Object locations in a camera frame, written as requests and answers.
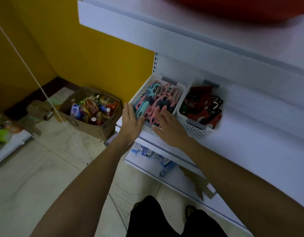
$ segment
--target tiled floor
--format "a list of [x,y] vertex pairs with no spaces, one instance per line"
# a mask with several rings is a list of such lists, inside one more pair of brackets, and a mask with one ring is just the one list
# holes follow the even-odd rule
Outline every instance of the tiled floor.
[[[53,98],[62,102],[70,94],[71,91],[64,88]],[[67,127],[55,118],[38,123],[42,135],[28,141],[0,163],[0,236],[29,236],[65,187],[105,148],[100,140],[66,124]],[[202,208],[127,165],[121,158],[95,236],[125,236],[124,224],[128,227],[133,204],[147,195],[156,197],[177,232],[184,228],[187,204]],[[215,214],[207,213],[229,237],[251,236]]]

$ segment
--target hand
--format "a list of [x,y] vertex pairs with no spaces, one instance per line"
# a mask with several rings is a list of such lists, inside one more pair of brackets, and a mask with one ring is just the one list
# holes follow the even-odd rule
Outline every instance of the hand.
[[144,116],[137,121],[131,104],[125,103],[122,110],[122,126],[118,138],[126,145],[133,143],[141,133]]
[[188,141],[189,136],[187,135],[184,127],[179,123],[179,121],[168,111],[162,111],[162,113],[157,113],[157,118],[162,126],[162,128],[152,127],[152,130],[168,145],[180,148],[186,141]]

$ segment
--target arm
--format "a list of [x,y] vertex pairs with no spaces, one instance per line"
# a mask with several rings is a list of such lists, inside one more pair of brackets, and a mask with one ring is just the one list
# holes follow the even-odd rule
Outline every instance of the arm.
[[144,118],[137,122],[132,106],[125,103],[118,136],[55,200],[31,237],[95,235],[118,162],[139,136],[143,123]]
[[188,155],[254,236],[304,236],[304,207],[241,166],[189,137],[169,112],[153,130]]

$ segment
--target cardboard box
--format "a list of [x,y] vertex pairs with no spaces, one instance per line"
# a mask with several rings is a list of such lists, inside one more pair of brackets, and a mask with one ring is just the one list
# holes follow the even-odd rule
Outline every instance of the cardboard box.
[[[119,102],[118,107],[116,108],[113,116],[102,126],[97,125],[90,125],[83,121],[76,120],[75,118],[70,117],[71,107],[72,107],[72,100],[74,102],[80,102],[88,96],[93,94],[97,94],[100,96],[106,95],[114,99],[115,101]],[[59,108],[61,116],[64,116],[65,119],[77,130],[82,131],[86,134],[94,136],[95,138],[101,139],[106,141],[114,132],[115,127],[118,119],[122,116],[122,106],[121,101],[117,98],[106,94],[105,92],[90,88],[90,87],[81,87],[72,95],[70,95],[60,106]]]
[[212,191],[209,186],[210,183],[207,179],[202,178],[200,175],[197,175],[196,173],[187,170],[184,167],[180,166],[180,169],[184,172],[184,174],[195,184],[195,189],[198,197],[204,201],[203,199],[203,193],[209,198],[212,199],[215,194],[217,193],[216,191]]

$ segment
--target baseboard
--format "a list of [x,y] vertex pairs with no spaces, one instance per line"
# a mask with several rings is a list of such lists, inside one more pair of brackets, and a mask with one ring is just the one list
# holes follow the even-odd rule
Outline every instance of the baseboard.
[[[56,78],[52,79],[50,82],[42,86],[44,92],[48,97],[54,95],[63,87],[67,87],[72,91],[76,91],[79,88],[78,85],[75,85],[59,76],[57,76]],[[41,89],[38,89],[33,93],[31,93],[30,95],[28,95],[23,100],[14,104],[9,109],[5,110],[4,114],[7,115],[9,118],[18,121],[21,118],[23,118],[25,115],[27,115],[26,108],[33,100],[46,101],[46,99],[47,98],[45,97]]]

